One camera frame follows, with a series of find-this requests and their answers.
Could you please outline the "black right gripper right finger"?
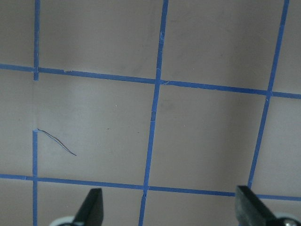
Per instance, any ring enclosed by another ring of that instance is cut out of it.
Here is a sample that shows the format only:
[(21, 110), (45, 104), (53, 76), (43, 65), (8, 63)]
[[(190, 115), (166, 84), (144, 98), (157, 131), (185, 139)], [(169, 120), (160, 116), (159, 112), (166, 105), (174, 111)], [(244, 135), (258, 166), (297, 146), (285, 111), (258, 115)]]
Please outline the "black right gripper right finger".
[(279, 226), (278, 218), (248, 186), (236, 187), (236, 218), (241, 226)]

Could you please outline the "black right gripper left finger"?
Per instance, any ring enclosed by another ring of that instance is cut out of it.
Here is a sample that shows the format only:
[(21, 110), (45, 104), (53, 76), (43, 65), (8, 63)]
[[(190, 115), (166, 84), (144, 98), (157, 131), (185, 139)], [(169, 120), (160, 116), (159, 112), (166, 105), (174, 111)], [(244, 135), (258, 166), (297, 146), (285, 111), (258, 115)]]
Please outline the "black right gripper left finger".
[(103, 223), (103, 193), (101, 188), (89, 191), (71, 226), (101, 226)]

